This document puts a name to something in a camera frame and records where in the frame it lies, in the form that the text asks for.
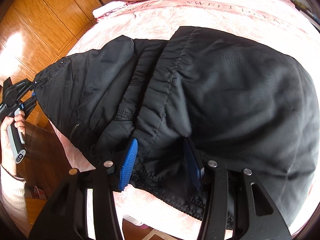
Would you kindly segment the person's left hand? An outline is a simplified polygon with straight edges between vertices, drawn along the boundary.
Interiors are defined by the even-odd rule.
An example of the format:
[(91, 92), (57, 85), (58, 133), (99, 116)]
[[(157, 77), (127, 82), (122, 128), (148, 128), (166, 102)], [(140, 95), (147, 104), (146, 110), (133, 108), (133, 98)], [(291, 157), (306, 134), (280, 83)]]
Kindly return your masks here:
[(1, 124), (1, 165), (12, 176), (17, 176), (16, 163), (14, 154), (11, 149), (7, 127), (13, 122), (14, 126), (25, 135), (25, 113), (19, 111), (18, 115), (14, 118), (6, 116)]

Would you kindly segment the person's left forearm sleeve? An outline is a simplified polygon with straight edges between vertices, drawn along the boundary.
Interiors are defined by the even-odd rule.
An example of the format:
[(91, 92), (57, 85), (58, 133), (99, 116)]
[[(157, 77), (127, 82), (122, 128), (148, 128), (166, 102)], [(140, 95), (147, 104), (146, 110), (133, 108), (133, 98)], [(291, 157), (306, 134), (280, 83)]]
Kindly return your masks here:
[(25, 180), (12, 176), (1, 165), (1, 193), (2, 202), (11, 220), (19, 230), (29, 238), (30, 224), (28, 222), (25, 202)]

